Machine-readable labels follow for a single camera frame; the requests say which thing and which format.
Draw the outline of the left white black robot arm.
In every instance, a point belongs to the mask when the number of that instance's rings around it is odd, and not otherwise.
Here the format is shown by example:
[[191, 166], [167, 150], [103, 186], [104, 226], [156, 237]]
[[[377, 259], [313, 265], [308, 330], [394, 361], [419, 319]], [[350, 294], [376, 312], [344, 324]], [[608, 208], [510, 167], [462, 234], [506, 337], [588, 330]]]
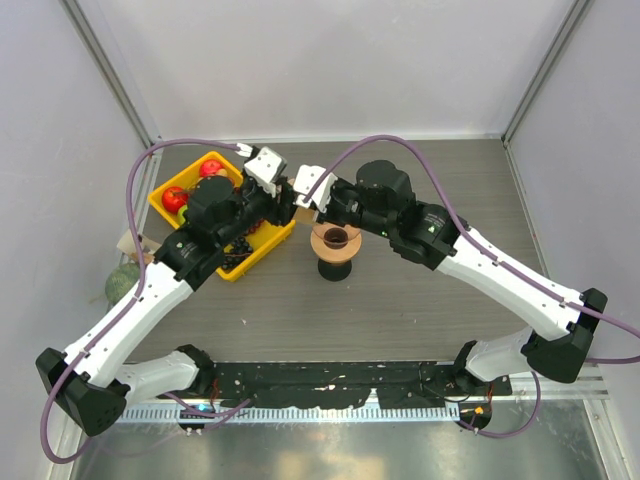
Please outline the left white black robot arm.
[[126, 360], [152, 329], [195, 292], [226, 258], [225, 249], [259, 221], [288, 224], [294, 214], [285, 177], [266, 192], [252, 177], [234, 187], [226, 177], [202, 179], [187, 202], [185, 222], [166, 237], [144, 279], [83, 338], [64, 351], [45, 349], [36, 368], [55, 403], [89, 437], [102, 434], [126, 407], [179, 392], [211, 392], [214, 363], [191, 344], [136, 365]]

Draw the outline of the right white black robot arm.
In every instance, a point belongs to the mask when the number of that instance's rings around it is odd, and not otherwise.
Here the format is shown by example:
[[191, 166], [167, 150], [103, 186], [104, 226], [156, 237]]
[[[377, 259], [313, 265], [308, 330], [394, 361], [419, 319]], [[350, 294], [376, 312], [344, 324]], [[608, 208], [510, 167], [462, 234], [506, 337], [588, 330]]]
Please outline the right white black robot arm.
[[493, 246], [464, 219], [417, 200], [406, 172], [387, 160], [360, 167], [353, 183], [323, 167], [304, 167], [302, 194], [321, 222], [350, 225], [388, 240], [403, 259], [456, 278], [527, 325], [498, 339], [467, 342], [455, 359], [454, 386], [474, 394], [502, 376], [532, 370], [563, 384], [586, 361], [606, 296], [555, 283]]

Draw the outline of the brown paper coffee filter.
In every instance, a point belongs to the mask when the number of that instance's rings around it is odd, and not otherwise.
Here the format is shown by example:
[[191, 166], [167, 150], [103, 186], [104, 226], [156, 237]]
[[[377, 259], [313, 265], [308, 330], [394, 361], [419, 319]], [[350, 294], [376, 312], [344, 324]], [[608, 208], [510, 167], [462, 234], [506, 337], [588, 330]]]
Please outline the brown paper coffee filter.
[[306, 178], [290, 178], [288, 183], [294, 193], [294, 206], [296, 207], [293, 219], [300, 224], [313, 225], [317, 219], [316, 211], [311, 200], [305, 201], [306, 195], [312, 183]]

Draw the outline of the yellow plastic tray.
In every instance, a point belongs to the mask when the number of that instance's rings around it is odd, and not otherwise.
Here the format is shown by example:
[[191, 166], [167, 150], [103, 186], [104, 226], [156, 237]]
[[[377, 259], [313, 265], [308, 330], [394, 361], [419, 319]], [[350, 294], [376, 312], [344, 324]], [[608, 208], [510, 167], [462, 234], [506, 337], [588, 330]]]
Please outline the yellow plastic tray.
[[[243, 175], [241, 171], [236, 168], [231, 162], [224, 158], [220, 153], [211, 151], [204, 156], [181, 170], [179, 173], [171, 177], [165, 183], [156, 187], [149, 195], [149, 205], [153, 207], [161, 217], [166, 220], [174, 229], [179, 227], [177, 223], [176, 215], [166, 212], [161, 205], [162, 192], [170, 186], [179, 186], [185, 190], [195, 188], [199, 181], [202, 179], [199, 177], [200, 165], [209, 159], [216, 159], [220, 161], [226, 168], [229, 180], [233, 183], [235, 188], [241, 185]], [[254, 249], [254, 253], [250, 255], [244, 262], [242, 262], [235, 269], [227, 272], [224, 271], [221, 266], [215, 270], [215, 272], [225, 281], [235, 282], [242, 275], [244, 275], [255, 263], [260, 261], [271, 250], [273, 250], [278, 244], [284, 241], [292, 232], [296, 225], [296, 222], [292, 220], [285, 226], [274, 226], [266, 220], [260, 220], [255, 226], [249, 228], [242, 236], [246, 237], [251, 246]]]

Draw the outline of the dark red glass carafe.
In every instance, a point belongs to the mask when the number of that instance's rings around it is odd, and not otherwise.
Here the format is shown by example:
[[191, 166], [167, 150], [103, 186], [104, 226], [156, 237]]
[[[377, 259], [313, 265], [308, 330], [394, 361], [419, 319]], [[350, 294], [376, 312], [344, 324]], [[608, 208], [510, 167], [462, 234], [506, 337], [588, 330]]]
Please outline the dark red glass carafe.
[[331, 282], [339, 282], [345, 280], [352, 271], [352, 261], [348, 260], [344, 263], [330, 263], [319, 259], [317, 262], [319, 274], [325, 280]]

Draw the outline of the round wooden ring holder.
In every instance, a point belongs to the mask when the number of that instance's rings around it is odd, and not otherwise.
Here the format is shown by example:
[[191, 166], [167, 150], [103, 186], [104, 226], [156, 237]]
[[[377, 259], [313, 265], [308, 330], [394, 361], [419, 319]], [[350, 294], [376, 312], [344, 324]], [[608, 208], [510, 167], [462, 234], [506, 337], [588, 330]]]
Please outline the round wooden ring holder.
[[359, 253], [361, 246], [361, 230], [360, 235], [356, 237], [355, 241], [350, 243], [343, 249], [332, 250], [324, 246], [316, 246], [311, 244], [311, 248], [318, 259], [322, 259], [330, 263], [344, 263], [348, 260], [352, 260]]

